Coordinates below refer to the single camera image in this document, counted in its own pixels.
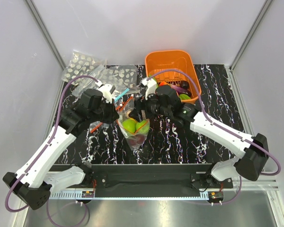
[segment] orange plastic bin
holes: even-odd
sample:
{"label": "orange plastic bin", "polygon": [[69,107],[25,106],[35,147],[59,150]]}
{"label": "orange plastic bin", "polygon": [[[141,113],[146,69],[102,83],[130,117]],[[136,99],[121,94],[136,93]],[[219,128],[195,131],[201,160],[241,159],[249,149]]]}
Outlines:
{"label": "orange plastic bin", "polygon": [[[177,69],[186,73],[193,79],[199,93],[201,94],[201,87],[199,80],[195,73],[195,68],[190,55],[181,50],[171,50],[171,51],[157,51],[149,53],[145,58],[145,68],[146,76],[154,75],[157,72],[167,69]],[[192,94],[191,99],[182,100],[182,102],[195,103],[198,99],[197,93],[195,91],[194,85],[187,79],[184,75],[177,72],[164,72],[155,77],[158,83],[165,81],[169,84],[179,85],[182,80],[189,83],[189,91]]]}

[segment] reflective metal surface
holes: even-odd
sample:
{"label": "reflective metal surface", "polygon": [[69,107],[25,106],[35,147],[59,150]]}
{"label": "reflective metal surface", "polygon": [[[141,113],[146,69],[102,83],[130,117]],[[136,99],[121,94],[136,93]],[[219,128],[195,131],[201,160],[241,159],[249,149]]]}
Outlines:
{"label": "reflective metal surface", "polygon": [[[225,200],[234,192],[225,192]],[[77,224],[84,208],[66,200],[50,200],[50,213],[61,226]],[[229,205],[203,206],[189,201],[91,201],[87,227],[276,227],[265,192],[242,192]],[[46,209],[29,210],[25,227],[52,227]]]}

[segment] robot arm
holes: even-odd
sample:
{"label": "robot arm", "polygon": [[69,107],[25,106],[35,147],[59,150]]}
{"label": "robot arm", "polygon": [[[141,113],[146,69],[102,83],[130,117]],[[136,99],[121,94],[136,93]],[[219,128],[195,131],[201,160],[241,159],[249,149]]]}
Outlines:
{"label": "robot arm", "polygon": [[10,188],[20,176],[25,175],[16,185],[14,193],[33,210],[43,206],[51,193],[74,184],[89,185],[91,183],[92,172],[85,164],[70,167],[54,175],[47,173],[62,152],[88,129],[92,122],[101,121],[111,124],[118,119],[119,115],[111,95],[115,86],[102,85],[100,81],[98,84],[100,85],[98,89],[86,90],[74,106],[62,112],[54,139],[28,173],[25,172],[27,167],[47,145],[48,139],[53,135],[54,127],[47,140],[27,163],[16,173],[8,172],[3,177],[3,181]]}
{"label": "robot arm", "polygon": [[246,140],[268,150],[265,136],[258,134],[253,137],[207,115],[212,122],[208,121],[197,106],[182,103],[176,91],[168,85],[156,88],[157,83],[152,79],[144,79],[142,84],[146,87],[145,96],[135,100],[135,108],[129,114],[130,117],[141,121],[142,112],[145,112],[146,118],[164,115],[176,126],[186,126],[191,131],[203,134],[225,146],[235,155],[230,160],[212,164],[210,170],[203,176],[204,181],[214,185],[215,182],[239,175],[252,181],[258,179],[268,156]]}

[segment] white backdrop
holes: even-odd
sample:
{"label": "white backdrop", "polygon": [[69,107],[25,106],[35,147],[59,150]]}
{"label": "white backdrop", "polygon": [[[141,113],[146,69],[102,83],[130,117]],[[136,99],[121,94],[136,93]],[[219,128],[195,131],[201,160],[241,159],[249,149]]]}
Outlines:
{"label": "white backdrop", "polygon": [[[22,0],[0,0],[0,227],[11,226],[2,178],[42,144],[61,68]],[[15,207],[12,195],[10,206]]]}
{"label": "white backdrop", "polygon": [[196,64],[230,65],[264,0],[34,0],[65,61],[72,50],[143,64],[183,49]]}
{"label": "white backdrop", "polygon": [[[234,72],[254,133],[267,136],[281,162],[276,180],[284,201],[284,0],[273,2]],[[272,162],[267,167],[275,170]]]}

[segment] marble tabletop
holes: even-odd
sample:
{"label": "marble tabletop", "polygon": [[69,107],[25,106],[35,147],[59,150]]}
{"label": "marble tabletop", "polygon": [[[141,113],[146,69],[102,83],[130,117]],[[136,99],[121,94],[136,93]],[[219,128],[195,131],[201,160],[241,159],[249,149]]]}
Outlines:
{"label": "marble tabletop", "polygon": [[[146,76],[144,65],[137,65],[137,83]],[[212,117],[243,131],[242,121],[223,65],[195,65],[202,89],[202,100]],[[77,99],[71,87],[63,102],[66,108]],[[92,164],[182,164],[227,160],[232,154],[217,142],[188,128],[177,128],[166,117],[151,119],[143,146],[132,151],[115,123],[95,132],[82,133],[56,161],[56,164],[90,161]]]}

